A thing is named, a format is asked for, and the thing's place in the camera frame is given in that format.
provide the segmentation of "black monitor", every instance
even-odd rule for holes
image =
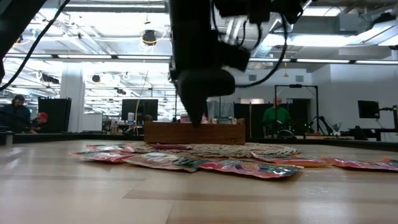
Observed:
[[[126,99],[122,101],[122,120],[127,121],[130,112],[136,113],[138,100]],[[137,120],[144,120],[145,115],[151,115],[157,121],[158,100],[141,99],[138,105]]]
[[[379,119],[379,102],[358,100],[359,118]]]

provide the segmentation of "wooden table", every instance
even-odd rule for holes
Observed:
[[[287,180],[82,162],[68,141],[0,147],[0,223],[398,223],[398,174],[337,167]],[[303,156],[377,159],[394,152],[298,146]]]

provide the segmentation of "person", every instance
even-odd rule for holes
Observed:
[[[279,106],[282,103],[282,99],[277,97],[274,99],[274,105],[271,108],[268,108],[264,112],[264,116],[262,118],[262,123],[265,126],[269,126],[275,122],[275,111],[277,113],[278,123],[285,124],[290,120],[289,112],[287,109]],[[267,136],[266,128],[264,128],[264,137]]]
[[[16,95],[11,104],[0,109],[0,123],[16,133],[24,132],[30,126],[30,111],[24,103],[24,96]]]
[[[49,120],[47,113],[38,113],[36,118],[32,120],[31,134],[46,133],[46,125]]]

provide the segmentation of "red snack bag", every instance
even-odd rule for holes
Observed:
[[[340,168],[357,168],[357,169],[376,169],[376,170],[389,170],[398,171],[398,163],[378,162],[378,161],[348,161],[345,159],[337,158],[322,158],[323,161]]]
[[[128,159],[125,159],[124,161],[131,164],[151,167],[155,169],[187,170],[189,172],[195,172],[197,170],[198,166],[194,167],[192,166],[192,163],[189,163],[189,161],[182,159],[183,158],[175,155],[151,152],[130,157]]]
[[[73,157],[81,159],[89,159],[93,161],[123,163],[123,159],[135,156],[133,153],[108,151],[87,151],[87,152],[70,152]]]
[[[86,145],[86,148],[89,151],[134,152],[134,149],[128,144]]]
[[[190,146],[182,145],[171,145],[171,144],[150,144],[155,149],[177,149],[177,150],[189,150],[192,149]]]
[[[234,172],[243,175],[253,175],[264,179],[288,177],[297,173],[303,167],[280,166],[273,164],[261,164],[258,162],[246,162],[237,159],[207,162],[200,168],[214,169],[222,172]]]
[[[302,167],[325,167],[330,165],[329,163],[317,160],[317,159],[306,159],[295,156],[280,156],[280,157],[267,157],[258,155],[254,152],[251,153],[255,158],[260,159],[265,162],[282,164],[282,165],[294,165]]]

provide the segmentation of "man in red cap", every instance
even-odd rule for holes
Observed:
[[[30,130],[31,134],[45,133],[45,126],[47,125],[47,121],[49,120],[49,116],[47,113],[40,112],[37,114],[36,118],[32,121],[32,130]]]

